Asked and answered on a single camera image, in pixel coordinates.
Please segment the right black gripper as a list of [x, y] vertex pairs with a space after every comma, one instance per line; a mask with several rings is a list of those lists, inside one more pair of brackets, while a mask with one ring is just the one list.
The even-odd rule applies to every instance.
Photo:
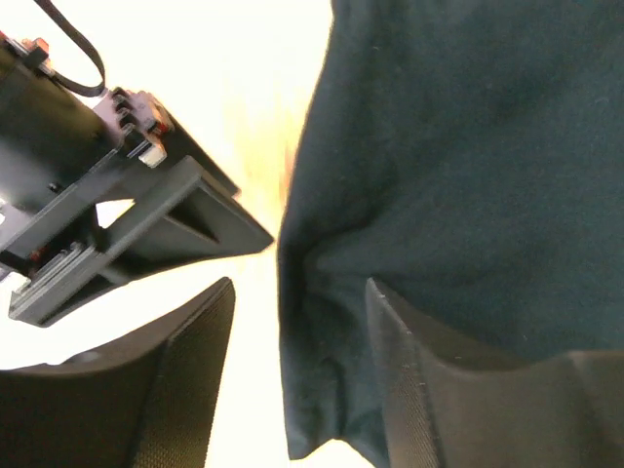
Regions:
[[101, 197], [133, 162], [159, 166], [175, 124], [144, 92], [116, 88], [88, 107], [47, 59], [42, 41], [1, 38], [1, 275], [21, 278], [9, 317], [37, 327], [66, 315], [75, 296], [203, 178], [187, 157], [102, 226]]

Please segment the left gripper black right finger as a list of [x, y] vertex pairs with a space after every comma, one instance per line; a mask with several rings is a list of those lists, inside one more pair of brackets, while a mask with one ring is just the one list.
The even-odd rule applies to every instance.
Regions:
[[394, 467], [619, 467], [623, 355], [527, 363], [366, 285], [370, 342]]

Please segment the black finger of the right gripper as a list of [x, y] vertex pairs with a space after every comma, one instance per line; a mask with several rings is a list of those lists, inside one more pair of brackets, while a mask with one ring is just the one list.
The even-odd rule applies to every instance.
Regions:
[[197, 261], [257, 254], [272, 236], [235, 200], [238, 187], [180, 125], [164, 136], [167, 158], [140, 161], [103, 201], [134, 204], [105, 229], [99, 271], [157, 273]]

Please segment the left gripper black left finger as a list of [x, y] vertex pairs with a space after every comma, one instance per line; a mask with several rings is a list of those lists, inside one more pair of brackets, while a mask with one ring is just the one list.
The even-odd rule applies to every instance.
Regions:
[[222, 278], [60, 365], [2, 371], [2, 466], [204, 466], [234, 307]]

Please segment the black t shirt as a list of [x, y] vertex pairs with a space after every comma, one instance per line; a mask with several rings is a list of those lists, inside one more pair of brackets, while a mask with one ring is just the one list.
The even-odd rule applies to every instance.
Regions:
[[288, 454], [389, 463], [365, 285], [533, 359], [623, 344], [623, 5], [335, 1], [282, 224]]

